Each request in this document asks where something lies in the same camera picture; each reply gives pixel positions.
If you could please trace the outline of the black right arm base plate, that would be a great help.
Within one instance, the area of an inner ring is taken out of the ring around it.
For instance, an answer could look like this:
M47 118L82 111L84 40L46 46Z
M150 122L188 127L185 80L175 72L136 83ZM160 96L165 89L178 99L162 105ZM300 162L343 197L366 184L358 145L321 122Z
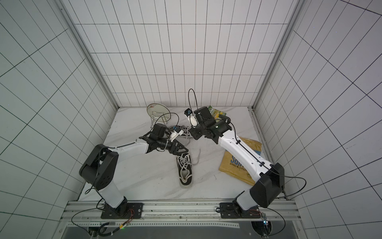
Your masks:
M215 210L222 219L259 219L261 213L257 207L247 211L240 208L235 203L220 203Z

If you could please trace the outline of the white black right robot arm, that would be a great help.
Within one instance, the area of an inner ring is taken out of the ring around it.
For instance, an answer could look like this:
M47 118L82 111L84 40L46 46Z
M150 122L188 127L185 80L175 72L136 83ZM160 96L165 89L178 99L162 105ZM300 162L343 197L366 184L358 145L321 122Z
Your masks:
M213 140L238 160L255 181L254 186L234 199L233 204L239 210L248 211L257 206L267 208L282 193L285 186L283 166L265 160L240 139L229 117L219 115L219 119L215 119L207 107L195 111L188 108L184 114L195 140L202 136Z

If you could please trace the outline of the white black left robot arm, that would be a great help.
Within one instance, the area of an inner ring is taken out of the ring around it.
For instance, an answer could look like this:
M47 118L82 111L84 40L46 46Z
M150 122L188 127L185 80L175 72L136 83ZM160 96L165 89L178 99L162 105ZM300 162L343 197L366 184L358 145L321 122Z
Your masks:
M162 123L156 123L148 133L132 143L117 147L98 144L81 166L79 175L91 185L91 189L97 191L107 206L113 210L123 211L127 207L127 199L120 193L113 180L120 162L119 156L122 155L122 160L126 160L154 150L168 151L176 156L180 184L188 187L193 177L191 156L177 137L181 135L190 137L189 130L186 126L167 127Z

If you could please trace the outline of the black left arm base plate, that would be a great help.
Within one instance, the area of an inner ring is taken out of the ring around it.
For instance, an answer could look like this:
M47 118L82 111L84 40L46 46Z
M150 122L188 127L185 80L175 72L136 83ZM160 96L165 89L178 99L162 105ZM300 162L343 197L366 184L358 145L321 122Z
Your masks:
M123 203L117 208L111 207L105 203L102 210L101 219L122 220L122 219L140 219L143 212L143 203Z

